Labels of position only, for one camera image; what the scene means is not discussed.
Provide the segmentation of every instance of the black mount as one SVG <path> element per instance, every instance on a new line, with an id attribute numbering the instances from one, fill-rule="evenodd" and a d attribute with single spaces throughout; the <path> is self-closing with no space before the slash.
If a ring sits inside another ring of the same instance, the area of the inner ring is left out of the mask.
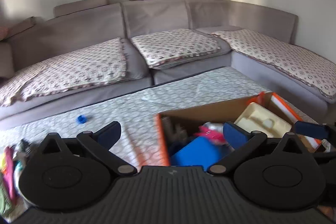
<path id="1" fill-rule="evenodd" d="M 20 177 L 22 196 L 43 210 L 70 211 L 92 204 L 117 177 L 137 173 L 108 151 L 120 134 L 118 122 L 76 138 L 49 133 Z"/>
<path id="2" fill-rule="evenodd" d="M 322 131 L 319 137 L 335 145 L 336 127 Z M 202 223 L 330 223 L 316 208 L 336 206 L 336 153 L 309 153 L 293 133 L 248 134 L 206 174 L 197 166 L 137 173 L 109 152 L 121 135 L 118 122 L 76 138 L 50 133 L 19 181 L 33 207 L 14 223 L 194 223 L 201 215 L 208 219 Z M 230 215 L 234 222 L 225 219 Z"/>

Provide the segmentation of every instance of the pink toy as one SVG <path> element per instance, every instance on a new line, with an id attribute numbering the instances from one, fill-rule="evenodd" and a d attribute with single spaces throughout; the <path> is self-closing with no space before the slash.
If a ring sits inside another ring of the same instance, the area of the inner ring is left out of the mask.
<path id="1" fill-rule="evenodd" d="M 200 126 L 199 133 L 195 133 L 194 135 L 206 137 L 209 141 L 216 145 L 227 144 L 226 140 L 224 139 L 223 133 L 215 130 L 210 130 L 205 126 Z"/>
<path id="2" fill-rule="evenodd" d="M 12 201 L 12 204 L 15 205 L 16 195 L 14 188 L 14 163 L 13 163 L 13 149 L 6 147 L 5 148 L 5 157 L 6 157 L 6 174 L 4 174 L 3 179 L 6 182 L 9 197 Z"/>

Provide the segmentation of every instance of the gray sofa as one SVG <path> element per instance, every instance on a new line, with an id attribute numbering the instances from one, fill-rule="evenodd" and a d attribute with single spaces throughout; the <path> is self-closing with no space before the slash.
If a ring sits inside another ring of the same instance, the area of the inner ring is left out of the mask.
<path id="1" fill-rule="evenodd" d="M 132 44 L 133 37 L 175 29 L 193 29 L 210 37 L 217 30 L 236 26 L 294 43 L 298 17 L 263 6 L 229 0 L 83 0 L 54 8 L 55 18 L 16 26 L 0 43 L 10 45 L 15 71 L 48 58 L 120 37 L 127 61 L 126 77 L 115 84 L 86 87 L 15 102 L 0 107 L 0 129 L 96 103 L 129 92 L 223 66 L 232 66 L 288 99 L 319 122 L 333 119 L 332 105 L 318 91 L 263 63 L 232 52 L 223 40 L 213 56 L 189 57 L 169 68 L 149 69 Z"/>

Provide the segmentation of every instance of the sectional sofa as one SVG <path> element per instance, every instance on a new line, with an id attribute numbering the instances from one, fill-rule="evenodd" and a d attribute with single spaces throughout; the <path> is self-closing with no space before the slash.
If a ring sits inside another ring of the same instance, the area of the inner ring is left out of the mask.
<path id="1" fill-rule="evenodd" d="M 296 15 L 230 0 L 129 0 L 115 4 L 83 0 L 55 7 L 54 15 L 38 23 L 35 18 L 27 19 L 0 42 L 0 77 L 12 76 L 0 84 L 0 100 L 1 92 L 7 89 L 0 107 L 0 128 L 223 66 L 232 66 L 276 91 L 319 122 L 335 120 L 335 97 L 326 97 L 277 66 L 243 51 L 232 51 L 232 44 L 221 37 L 243 29 L 294 44 Z M 117 56 L 110 61 L 109 45 L 115 45 L 111 54 Z M 61 71 L 50 72 L 58 62 L 63 64 Z M 73 72 L 71 66 L 82 69 Z M 94 76 L 88 77 L 84 70 Z M 82 81 L 74 80 L 68 87 L 68 82 L 63 83 L 67 77 Z"/>

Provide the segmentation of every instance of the blue bottle cap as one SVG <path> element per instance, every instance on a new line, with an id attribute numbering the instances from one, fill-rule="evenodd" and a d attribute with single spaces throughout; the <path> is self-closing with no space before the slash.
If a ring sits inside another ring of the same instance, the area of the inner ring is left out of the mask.
<path id="1" fill-rule="evenodd" d="M 79 122 L 79 123 L 86 123 L 86 121 L 87 121 L 87 119 L 84 115 L 79 115 L 77 117 L 77 122 Z"/>

